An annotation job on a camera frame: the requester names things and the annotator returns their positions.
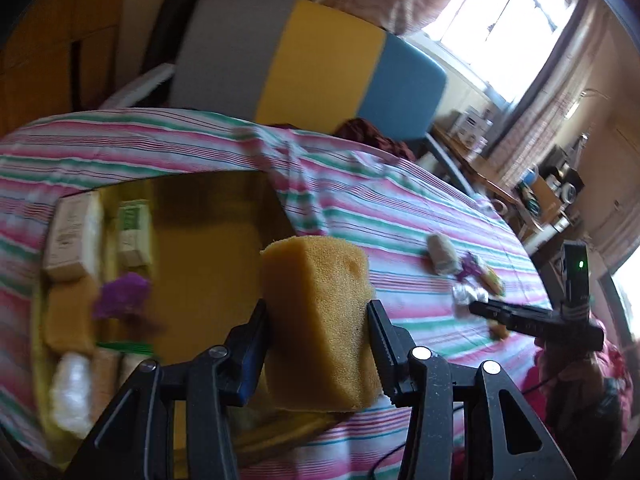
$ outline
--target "green object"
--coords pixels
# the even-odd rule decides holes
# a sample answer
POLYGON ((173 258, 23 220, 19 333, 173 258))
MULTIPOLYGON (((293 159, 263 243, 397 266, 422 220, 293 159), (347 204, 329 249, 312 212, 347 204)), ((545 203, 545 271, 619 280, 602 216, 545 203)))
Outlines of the green object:
POLYGON ((123 354, 140 354, 152 356, 154 348, 149 343, 141 343, 139 341, 113 341, 108 343, 98 343, 101 348, 108 348, 121 352, 123 354))

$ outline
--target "small carton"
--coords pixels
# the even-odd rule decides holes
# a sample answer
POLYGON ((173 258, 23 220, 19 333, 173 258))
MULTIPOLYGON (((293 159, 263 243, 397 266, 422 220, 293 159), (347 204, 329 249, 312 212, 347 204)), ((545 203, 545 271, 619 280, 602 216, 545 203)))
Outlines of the small carton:
POLYGON ((54 282, 100 272, 102 204, 97 192, 61 198, 47 238, 44 270, 54 282))
POLYGON ((118 255, 126 267, 151 264, 151 218, 147 200, 120 203, 118 255))

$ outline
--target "bed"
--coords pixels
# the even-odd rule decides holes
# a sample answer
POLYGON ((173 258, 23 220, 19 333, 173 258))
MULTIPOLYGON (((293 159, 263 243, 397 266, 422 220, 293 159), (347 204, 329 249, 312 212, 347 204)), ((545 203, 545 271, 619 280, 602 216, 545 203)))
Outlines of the bed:
MULTIPOLYGON (((243 8, 252 16, 258 10, 265 12, 265 0, 243 1, 241 5, 235 0, 234 8, 243 8)), ((195 62, 193 56, 185 55, 187 43, 183 42, 180 55, 168 72, 173 77, 168 97, 170 108, 104 109, 43 118, 0 142, 0 422, 38 456, 46 458, 48 452, 36 416, 31 377, 30 301, 54 205, 59 197, 81 189, 160 174, 209 170, 265 172, 297 234, 340 237, 366 251, 377 296, 393 322, 407 328, 418 344, 465 365, 477 366, 491 358, 502 364, 518 386, 525 381, 536 351, 532 339, 512 334, 505 341, 494 342, 489 338, 485 320, 455 318, 450 293, 452 280, 434 275, 426 254, 427 234, 444 232, 460 253, 472 251, 495 267, 504 280, 507 301, 548 306, 533 264, 488 201, 474 195, 461 182, 457 189, 407 160, 326 135, 341 120, 364 116, 390 137, 424 136, 444 88, 444 80, 431 78, 431 74, 442 75, 442 69, 431 65, 425 69, 430 60, 415 50, 404 51, 408 57, 401 56, 401 60, 412 60, 409 65, 403 67, 396 60, 385 68, 384 60, 391 59, 385 57, 386 48, 391 45, 397 53, 398 48, 405 48, 404 44, 364 22, 354 25, 360 32, 353 41, 360 41, 363 34, 378 38, 377 50, 366 65, 362 64, 360 48, 341 50, 351 57, 337 56, 339 45, 353 42, 327 43, 324 38, 327 30, 336 30, 332 27, 338 23, 343 32, 350 34, 352 27, 345 23, 353 24, 351 20, 357 18, 325 7, 312 9, 309 6, 314 4, 309 2, 269 1, 275 7, 289 9, 281 17, 282 26, 273 40, 275 47, 270 57, 263 60, 260 72, 263 81, 274 78, 280 90, 264 91, 268 90, 267 83, 256 86, 252 82, 259 72, 255 66, 246 70, 238 60, 234 64, 224 61, 236 55, 231 50, 225 58, 220 51, 215 53, 200 43, 196 54, 201 61, 195 62), (309 72, 304 72, 305 57, 302 61, 298 57, 294 68, 289 65, 285 70, 282 60, 281 66, 274 68, 282 36, 287 35, 290 17, 295 12, 303 13, 298 32, 306 31, 310 36, 298 34, 290 45, 291 52, 299 54, 296 45, 301 44, 307 49, 305 56, 309 50, 314 50, 317 56, 326 56, 329 51, 332 59, 337 56, 343 63, 331 69, 332 77, 324 77, 326 70, 316 71, 316 79, 310 80, 309 72), (308 25, 309 16, 314 14, 315 23, 324 27, 320 45, 314 40, 318 38, 314 36, 318 27, 308 25), (203 60, 215 62, 209 62, 206 68, 203 60), (354 63, 359 63, 361 69, 360 82, 350 87, 341 85, 340 78, 345 77, 344 72, 354 63), (412 70, 411 63, 419 63, 421 70, 412 70), (207 86, 205 92, 191 95, 201 99, 204 94, 208 99, 218 92, 218 99, 197 105, 181 100, 191 91, 188 82, 181 80, 187 73, 182 71, 185 68, 195 73, 213 70, 215 74, 217 70, 217 81, 222 81, 217 88, 207 86), (417 85, 429 81, 439 91, 426 98, 423 94, 417 100, 414 92, 408 99, 397 90, 398 82, 394 86, 386 79, 376 87, 380 73, 385 77, 400 76, 400 82, 407 80, 417 85), (351 97, 344 92, 347 87, 352 94, 355 92, 351 97), (226 93, 221 96, 220 91, 225 88, 226 93), (246 91, 249 88, 254 89, 253 93, 246 91), (303 93, 303 89, 315 92, 312 98, 296 95, 303 93), (252 106, 248 107, 247 96, 251 96, 252 106), (345 102, 350 103, 348 108, 344 107, 345 102), (257 123, 292 123, 306 130, 257 123), (393 130, 398 124, 402 127, 395 135, 393 130)), ((197 12, 198 9, 190 30, 197 21, 197 12)), ((201 13, 201 17, 207 22, 206 15, 201 13)), ((216 37, 229 38, 232 32, 242 32, 238 23, 229 21, 229 29, 223 34, 219 28, 216 37)), ((247 30, 255 33, 255 27, 244 31, 247 30)), ((265 34, 270 31, 273 28, 264 28, 265 34)), ((233 44, 239 45, 240 50, 246 46, 241 41, 233 44)), ((210 85, 210 80, 203 81, 210 85)), ((139 88, 140 85, 134 85, 110 103, 130 98, 131 91, 136 94, 139 88)), ((242 476, 314 479, 362 476, 380 456, 404 442, 408 417, 408 410, 397 410, 386 397, 380 397, 371 408, 354 414, 286 455, 245 469, 242 476)), ((459 412, 454 420, 458 443, 462 439, 462 425, 459 412)), ((401 453, 389 457, 379 470, 382 476, 395 476, 400 460, 401 453)))

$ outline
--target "maroon cloth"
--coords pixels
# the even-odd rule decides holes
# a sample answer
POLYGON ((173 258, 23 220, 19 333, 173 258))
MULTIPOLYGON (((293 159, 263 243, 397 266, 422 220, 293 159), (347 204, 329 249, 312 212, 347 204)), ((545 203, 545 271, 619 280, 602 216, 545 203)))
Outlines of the maroon cloth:
POLYGON ((360 117, 344 121, 334 131, 334 137, 355 140, 361 144, 366 144, 372 148, 415 162, 414 152, 404 142, 385 137, 373 124, 360 117))

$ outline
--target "striped bedsheet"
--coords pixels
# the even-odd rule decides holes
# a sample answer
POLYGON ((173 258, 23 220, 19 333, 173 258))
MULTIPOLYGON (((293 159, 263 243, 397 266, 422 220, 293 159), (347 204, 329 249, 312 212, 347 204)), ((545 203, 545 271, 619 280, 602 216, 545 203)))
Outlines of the striped bedsheet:
MULTIPOLYGON (((349 240, 369 255, 371 280, 389 317, 418 344, 452 362, 500 362, 516 384, 532 365, 531 338, 488 338, 484 320, 452 315, 452 281, 432 274, 426 235, 482 256, 515 303, 548 304, 519 241, 487 202, 469 198, 393 155, 326 135, 258 126, 213 113, 170 109, 94 111, 45 118, 0 142, 0 422, 41 456, 30 374, 29 309, 40 250, 59 197, 167 173, 261 170, 300 235, 349 240)), ((386 397, 244 478, 361 478, 401 444, 408 410, 386 397)), ((462 438, 462 412, 455 419, 462 438)), ((395 477, 401 452, 380 477, 395 477)))

